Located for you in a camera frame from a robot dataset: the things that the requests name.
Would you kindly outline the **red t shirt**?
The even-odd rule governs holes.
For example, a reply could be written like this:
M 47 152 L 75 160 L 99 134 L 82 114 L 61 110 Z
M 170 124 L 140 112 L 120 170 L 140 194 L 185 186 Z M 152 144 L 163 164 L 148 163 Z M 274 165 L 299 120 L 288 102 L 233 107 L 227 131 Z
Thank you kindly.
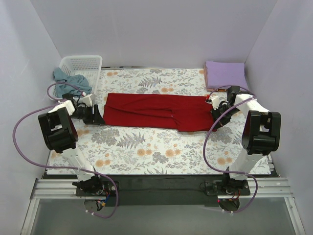
M 204 96 L 172 94 L 108 94 L 103 120 L 106 125 L 208 131 L 214 124 Z

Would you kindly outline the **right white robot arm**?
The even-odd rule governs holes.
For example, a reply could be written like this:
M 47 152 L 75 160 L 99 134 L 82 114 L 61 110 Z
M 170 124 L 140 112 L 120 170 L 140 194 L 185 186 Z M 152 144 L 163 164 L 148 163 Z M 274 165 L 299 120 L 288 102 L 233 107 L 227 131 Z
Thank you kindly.
M 242 150 L 235 162 L 213 183 L 215 195 L 249 194 L 247 175 L 264 156 L 276 151 L 280 142 L 281 115 L 260 105 L 255 96 L 239 86 L 226 90 L 226 100 L 208 95 L 206 102 L 213 106 L 214 130 L 225 126 L 233 115 L 242 112 L 246 118 L 242 134 Z

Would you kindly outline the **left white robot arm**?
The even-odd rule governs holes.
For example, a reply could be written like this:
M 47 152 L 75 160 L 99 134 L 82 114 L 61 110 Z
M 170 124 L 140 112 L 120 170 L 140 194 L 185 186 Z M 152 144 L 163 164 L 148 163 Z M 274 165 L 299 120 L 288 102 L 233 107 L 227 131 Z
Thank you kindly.
M 98 196 L 104 192 L 104 184 L 76 147 L 79 137 L 72 118 L 80 119 L 86 125 L 105 125 L 98 105 L 93 104 L 90 95 L 75 98 L 70 93 L 62 95 L 59 104 L 48 113 L 39 115 L 38 121 L 48 149 L 60 154 L 74 170 L 78 182 L 73 185 Z

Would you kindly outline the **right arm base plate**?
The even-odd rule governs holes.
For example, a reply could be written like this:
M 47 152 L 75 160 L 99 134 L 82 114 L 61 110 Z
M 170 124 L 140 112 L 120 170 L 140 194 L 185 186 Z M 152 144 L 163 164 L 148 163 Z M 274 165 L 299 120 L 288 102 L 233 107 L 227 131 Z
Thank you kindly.
M 216 180 L 213 182 L 204 181 L 204 192 L 208 196 L 213 195 L 243 195 L 248 196 L 250 195 L 250 189 L 247 180 L 238 181 L 230 179 L 229 181 L 226 180 Z

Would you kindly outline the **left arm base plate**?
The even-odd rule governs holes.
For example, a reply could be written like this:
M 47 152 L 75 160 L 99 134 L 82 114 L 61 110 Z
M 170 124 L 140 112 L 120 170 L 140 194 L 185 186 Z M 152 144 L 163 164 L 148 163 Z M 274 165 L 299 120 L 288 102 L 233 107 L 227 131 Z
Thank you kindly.
M 102 196 L 105 197 L 107 195 L 110 195 L 112 197 L 116 196 L 116 190 L 119 189 L 120 182 L 115 181 L 115 186 L 111 181 L 102 181 L 103 186 L 95 193 L 90 193 L 90 192 L 84 192 L 82 189 L 77 188 L 76 189 L 76 196 Z

